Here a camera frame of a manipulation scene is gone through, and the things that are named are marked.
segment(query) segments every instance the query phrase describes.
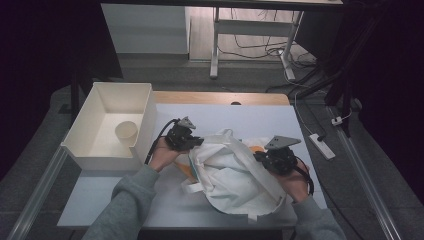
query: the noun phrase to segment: white box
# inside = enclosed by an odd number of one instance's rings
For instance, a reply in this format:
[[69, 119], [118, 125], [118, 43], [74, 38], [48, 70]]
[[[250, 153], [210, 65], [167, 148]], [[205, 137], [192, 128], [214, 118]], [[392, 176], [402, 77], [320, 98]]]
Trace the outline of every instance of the white box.
[[[61, 146], [84, 170], [138, 170], [152, 144], [156, 114], [150, 83], [96, 82]], [[133, 146], [115, 134], [124, 121], [137, 125]]]

